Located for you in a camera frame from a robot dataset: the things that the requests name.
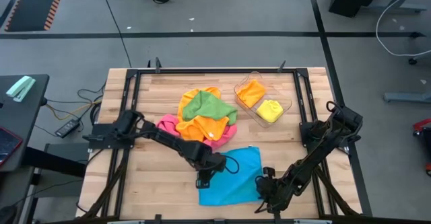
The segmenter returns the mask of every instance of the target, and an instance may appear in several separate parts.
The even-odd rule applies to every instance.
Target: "floor mat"
[[[60,0],[17,0],[12,9],[6,32],[49,30],[54,22]]]

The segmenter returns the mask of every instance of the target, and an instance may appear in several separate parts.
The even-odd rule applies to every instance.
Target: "gray floor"
[[[9,0],[0,0],[0,11]],[[329,0],[317,0],[327,32],[372,32],[378,14],[360,12],[356,18],[329,13]],[[375,0],[387,3],[389,0]],[[309,0],[173,0],[156,5],[151,0],[109,0],[123,33],[127,32],[220,32],[303,31],[316,32]],[[409,0],[427,3],[430,0]],[[431,31],[431,11],[421,15],[388,15],[382,31]],[[61,0],[52,33],[115,33],[104,0]],[[431,40],[383,38],[396,52],[420,52]],[[164,67],[326,66],[319,38],[229,37],[229,38],[128,38],[125,44],[134,67],[159,57]],[[424,172],[429,160],[422,144],[411,135],[413,123],[430,117],[430,107],[421,104],[387,104],[386,91],[431,90],[431,60],[416,66],[406,58],[393,57],[375,38],[329,38],[329,44],[346,104],[364,116],[363,139],[358,153],[373,214],[431,220],[428,211],[431,178]],[[52,100],[77,100],[80,88],[98,89],[109,68],[128,67],[123,45],[114,39],[0,40],[2,75],[48,73],[46,96]],[[55,104],[63,110],[76,106]],[[49,131],[63,122],[42,108],[37,125]],[[88,118],[81,133],[66,139],[34,129],[30,145],[82,142],[91,131]],[[76,198],[40,201],[36,218],[58,221],[73,218]]]

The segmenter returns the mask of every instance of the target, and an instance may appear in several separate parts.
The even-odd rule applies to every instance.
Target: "teal stapler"
[[[6,95],[13,97],[15,102],[21,102],[34,85],[34,82],[36,82],[35,79],[29,76],[24,76],[12,85],[12,87],[6,92]]]

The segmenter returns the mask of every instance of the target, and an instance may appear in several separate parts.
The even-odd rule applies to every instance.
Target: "green cloth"
[[[214,120],[220,120],[227,116],[229,118],[228,125],[235,124],[237,114],[238,110],[235,107],[206,91],[199,91],[183,109],[185,121],[190,121],[196,116],[209,117]]]

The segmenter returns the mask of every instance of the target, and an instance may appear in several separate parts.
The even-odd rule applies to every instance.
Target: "white cable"
[[[417,57],[423,54],[427,54],[429,52],[431,52],[431,50],[428,50],[426,52],[421,52],[421,53],[417,53],[417,54],[397,54],[394,52],[391,52],[384,44],[383,42],[380,40],[380,38],[378,37],[378,25],[380,24],[380,20],[382,19],[383,15],[386,13],[386,11],[388,11],[394,4],[398,3],[400,0],[396,0],[394,3],[390,4],[381,14],[381,16],[379,17],[378,21],[377,21],[377,25],[376,25],[376,37],[377,40],[380,42],[380,44],[382,44],[382,46],[386,49],[386,51],[388,51],[390,54],[394,55],[394,56],[398,56],[398,57]]]

